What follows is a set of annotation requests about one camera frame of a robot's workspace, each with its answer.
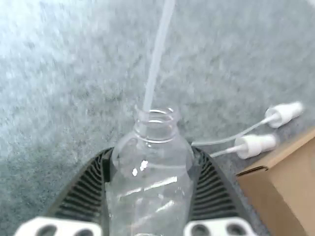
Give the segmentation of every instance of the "mounting hole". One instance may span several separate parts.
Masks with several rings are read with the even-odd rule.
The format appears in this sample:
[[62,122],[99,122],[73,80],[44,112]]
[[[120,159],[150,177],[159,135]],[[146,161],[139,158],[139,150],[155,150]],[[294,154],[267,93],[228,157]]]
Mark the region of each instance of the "mounting hole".
[[91,230],[80,230],[75,236],[93,236],[93,232]]
[[243,228],[243,226],[238,224],[230,224],[229,226],[227,226],[227,232],[233,236],[246,235],[246,230]]
[[46,225],[41,227],[36,236],[54,236],[57,231],[57,227],[54,225]]
[[199,224],[191,229],[191,236],[210,236],[210,232],[206,226]]

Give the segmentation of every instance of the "bottle mouth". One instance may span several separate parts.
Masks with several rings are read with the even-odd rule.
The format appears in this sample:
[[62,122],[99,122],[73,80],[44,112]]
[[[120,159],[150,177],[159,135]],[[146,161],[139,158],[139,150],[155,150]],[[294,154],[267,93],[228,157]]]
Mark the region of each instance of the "bottle mouth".
[[135,105],[136,119],[140,122],[178,122],[180,114],[178,107],[170,105],[154,106],[149,111],[144,111],[138,105]]

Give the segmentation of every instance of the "white spray nozzle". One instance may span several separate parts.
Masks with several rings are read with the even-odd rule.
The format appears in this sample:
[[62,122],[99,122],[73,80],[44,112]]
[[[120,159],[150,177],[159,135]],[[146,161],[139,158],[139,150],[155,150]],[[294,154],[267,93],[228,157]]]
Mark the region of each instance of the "white spray nozzle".
[[251,134],[237,138],[234,145],[236,147],[247,147],[236,151],[241,159],[247,159],[262,152],[273,150],[278,145],[278,139],[273,134],[259,136]]
[[275,107],[271,107],[265,113],[266,123],[268,123],[272,128],[279,128],[280,126],[288,123],[290,120],[300,116],[303,110],[304,107],[301,102],[280,104]]

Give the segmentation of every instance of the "plastic bottle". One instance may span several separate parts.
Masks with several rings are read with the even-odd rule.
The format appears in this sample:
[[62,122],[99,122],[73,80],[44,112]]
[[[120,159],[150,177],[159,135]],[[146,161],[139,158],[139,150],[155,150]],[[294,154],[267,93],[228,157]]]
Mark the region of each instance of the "plastic bottle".
[[137,109],[112,153],[111,236],[181,236],[192,196],[193,152],[178,110]]

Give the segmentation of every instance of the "cardboard box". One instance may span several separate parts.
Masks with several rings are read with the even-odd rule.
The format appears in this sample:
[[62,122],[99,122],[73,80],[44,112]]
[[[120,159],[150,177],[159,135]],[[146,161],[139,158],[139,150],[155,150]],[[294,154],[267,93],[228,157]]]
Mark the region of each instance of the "cardboard box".
[[315,236],[315,129],[237,175],[273,236]]

